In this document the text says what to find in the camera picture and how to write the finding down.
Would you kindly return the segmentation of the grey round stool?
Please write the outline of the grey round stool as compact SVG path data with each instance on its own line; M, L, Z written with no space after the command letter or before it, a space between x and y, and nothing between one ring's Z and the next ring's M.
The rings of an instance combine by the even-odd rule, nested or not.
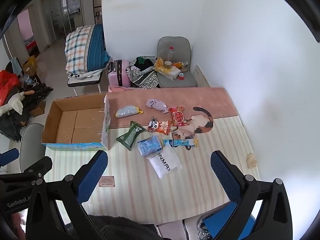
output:
M20 144L19 165L21 172L45 156L46 147L41 143L43 129L42 124L33 123L24 130Z

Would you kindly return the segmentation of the grey chair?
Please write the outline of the grey chair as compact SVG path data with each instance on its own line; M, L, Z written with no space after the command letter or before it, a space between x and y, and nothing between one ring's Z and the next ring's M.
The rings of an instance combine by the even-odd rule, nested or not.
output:
M169 47L174 48L174 60L172 64L180 64L183 79L176 78L169 80L161 74L158 75L159 86L161 88L177 88L177 87L197 87L197 81L190 72L191 62L191 45L190 42L181 36L165 36L159 39L157 44L157 57L163 61L167 55Z

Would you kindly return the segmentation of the red plastic bag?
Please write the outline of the red plastic bag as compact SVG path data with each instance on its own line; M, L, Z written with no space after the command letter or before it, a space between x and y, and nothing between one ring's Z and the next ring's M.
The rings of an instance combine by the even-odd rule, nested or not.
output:
M4 102L14 87L21 87L21 82L16 74L7 72L6 70L0 71L0 106Z

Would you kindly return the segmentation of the green snack bag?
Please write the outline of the green snack bag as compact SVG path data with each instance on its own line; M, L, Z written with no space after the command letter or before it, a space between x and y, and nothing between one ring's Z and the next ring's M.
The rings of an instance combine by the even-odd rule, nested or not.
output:
M116 141L121 143L124 147L131 151L135 140L143 132L146 132L146 129L143 126L134 121L131 121L129 131L117 137Z

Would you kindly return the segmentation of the plaid folded quilt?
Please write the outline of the plaid folded quilt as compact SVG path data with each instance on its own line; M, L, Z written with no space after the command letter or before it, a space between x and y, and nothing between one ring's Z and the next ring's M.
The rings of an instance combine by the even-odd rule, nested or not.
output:
M66 37L65 56L67 73L89 72L88 52L95 25L78 27Z

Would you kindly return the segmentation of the red snack bag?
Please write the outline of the red snack bag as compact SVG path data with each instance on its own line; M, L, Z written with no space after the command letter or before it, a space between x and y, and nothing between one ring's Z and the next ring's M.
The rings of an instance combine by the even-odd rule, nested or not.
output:
M169 112L170 112L171 118L172 118L172 122L171 122L172 126L187 126L188 125L188 122L184 116L184 110L185 110L184 106L171 107L169 109Z

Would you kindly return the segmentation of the light blue tissue pack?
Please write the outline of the light blue tissue pack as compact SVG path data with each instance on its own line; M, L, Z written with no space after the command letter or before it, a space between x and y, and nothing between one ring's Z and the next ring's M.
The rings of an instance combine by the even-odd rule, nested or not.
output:
M154 154L162 150L161 142L156 135L137 142L137 147L142 156Z

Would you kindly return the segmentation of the plastic oil bottle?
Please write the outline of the plastic oil bottle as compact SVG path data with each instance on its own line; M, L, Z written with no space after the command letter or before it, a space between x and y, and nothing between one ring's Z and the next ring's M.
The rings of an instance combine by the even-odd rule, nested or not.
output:
M172 46L169 47L167 55L164 60L164 65L168 68L172 65L174 60L174 48Z

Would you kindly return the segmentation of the yellow bag on floor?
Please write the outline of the yellow bag on floor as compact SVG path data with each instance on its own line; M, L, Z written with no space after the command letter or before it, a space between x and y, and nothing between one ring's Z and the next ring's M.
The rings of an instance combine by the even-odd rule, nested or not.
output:
M27 61L25 61L25 63L23 64L23 71L29 76L33 76L36 74L37 62L34 55L27 58Z

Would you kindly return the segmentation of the silver yellow pouch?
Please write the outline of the silver yellow pouch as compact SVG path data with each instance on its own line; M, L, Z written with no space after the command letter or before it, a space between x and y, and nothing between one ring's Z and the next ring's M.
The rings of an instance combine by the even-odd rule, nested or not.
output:
M132 116L132 115L136 115L136 114L143 114L143 113L144 112L140 108L138 108L134 105L128 105L128 106L125 106L125 107L118 109L115 114L115 117L116 118L124 118L127 116Z

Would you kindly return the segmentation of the long blue snack pack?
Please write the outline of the long blue snack pack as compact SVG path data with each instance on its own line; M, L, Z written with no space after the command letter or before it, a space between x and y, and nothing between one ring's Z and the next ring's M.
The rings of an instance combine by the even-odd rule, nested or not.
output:
M170 145L171 147L185 146L188 148L197 147L198 140L196 138L191 139L163 139L161 145L164 147Z

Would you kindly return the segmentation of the brown mat label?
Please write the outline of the brown mat label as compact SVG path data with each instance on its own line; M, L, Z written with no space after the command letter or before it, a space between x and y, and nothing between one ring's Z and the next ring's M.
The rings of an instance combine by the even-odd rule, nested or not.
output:
M102 176L99 179L99 187L115 187L114 176Z

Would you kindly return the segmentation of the pink suitcase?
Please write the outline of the pink suitcase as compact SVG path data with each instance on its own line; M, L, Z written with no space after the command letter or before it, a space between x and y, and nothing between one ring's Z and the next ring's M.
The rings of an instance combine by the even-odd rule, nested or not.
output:
M131 87L131 80L126 72L129 66L127 60L110 61L107 68L109 85L118 87Z

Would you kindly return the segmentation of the white plush toy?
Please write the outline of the white plush toy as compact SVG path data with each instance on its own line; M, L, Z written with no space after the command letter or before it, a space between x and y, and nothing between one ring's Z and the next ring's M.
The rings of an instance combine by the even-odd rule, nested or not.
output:
M24 100L24 98L25 98L25 92L16 93L15 95L13 95L9 99L7 104L0 107L0 116L2 116L3 114L5 114L11 110L14 110L19 115L22 115L22 112L23 112L22 101Z

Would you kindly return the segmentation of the open cardboard box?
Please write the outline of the open cardboard box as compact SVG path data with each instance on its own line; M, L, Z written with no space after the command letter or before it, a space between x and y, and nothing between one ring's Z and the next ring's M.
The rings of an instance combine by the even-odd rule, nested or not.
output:
M106 94L54 100L46 118L41 142L54 151L108 149L110 124L110 104Z

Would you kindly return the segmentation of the blue folded quilt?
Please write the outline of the blue folded quilt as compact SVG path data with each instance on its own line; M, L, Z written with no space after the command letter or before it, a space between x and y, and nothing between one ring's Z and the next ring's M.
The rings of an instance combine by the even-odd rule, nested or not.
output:
M96 24L92 28L86 55L86 68L88 72L104 69L110 60L110 55L105 48L104 30L101 24Z

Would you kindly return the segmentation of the orange panda snack bag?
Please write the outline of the orange panda snack bag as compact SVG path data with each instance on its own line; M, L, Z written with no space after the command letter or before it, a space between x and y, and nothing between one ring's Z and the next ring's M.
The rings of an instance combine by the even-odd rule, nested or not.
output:
M154 116L151 118L148 124L148 132L150 133L162 133L169 135L171 127L171 121L158 121Z

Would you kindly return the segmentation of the lilac cloth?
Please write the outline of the lilac cloth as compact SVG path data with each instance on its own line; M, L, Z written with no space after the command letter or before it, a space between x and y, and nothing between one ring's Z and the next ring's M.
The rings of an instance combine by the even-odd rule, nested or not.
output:
M167 105L161 100L148 99L146 102L146 106L149 108L153 108L157 111L161 111L163 114L169 112Z

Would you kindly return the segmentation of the patterned tote bag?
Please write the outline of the patterned tote bag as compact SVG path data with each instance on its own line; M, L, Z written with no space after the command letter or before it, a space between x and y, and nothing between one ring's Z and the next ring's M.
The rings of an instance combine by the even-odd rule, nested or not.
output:
M159 79L155 71L154 56L139 56L129 63L126 73L133 87L153 89L159 88Z

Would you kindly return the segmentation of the yellow snack bags on chair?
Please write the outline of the yellow snack bags on chair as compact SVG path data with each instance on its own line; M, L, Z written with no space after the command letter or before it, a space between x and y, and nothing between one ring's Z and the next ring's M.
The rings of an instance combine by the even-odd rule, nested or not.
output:
M180 70L173 66L170 61L163 61L160 57L156 59L155 71L169 80L175 80L180 74Z

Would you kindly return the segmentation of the white plastic package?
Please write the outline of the white plastic package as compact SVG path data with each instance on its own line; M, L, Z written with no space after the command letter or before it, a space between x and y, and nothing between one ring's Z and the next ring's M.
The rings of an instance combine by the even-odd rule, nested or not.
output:
M170 145L164 146L163 150L155 153L152 157L149 157L148 160L159 179L163 179L174 169L179 170L182 168L176 152Z

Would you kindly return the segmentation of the white bench chair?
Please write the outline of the white bench chair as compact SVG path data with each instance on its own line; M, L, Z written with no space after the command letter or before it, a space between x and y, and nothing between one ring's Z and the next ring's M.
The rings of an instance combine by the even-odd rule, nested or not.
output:
M91 85L97 85L99 93L102 93L100 83L103 71L103 69L100 69L95 70L93 72L86 72L83 74L70 74L68 77L67 86L73 89L75 96L78 96L76 87L84 87Z

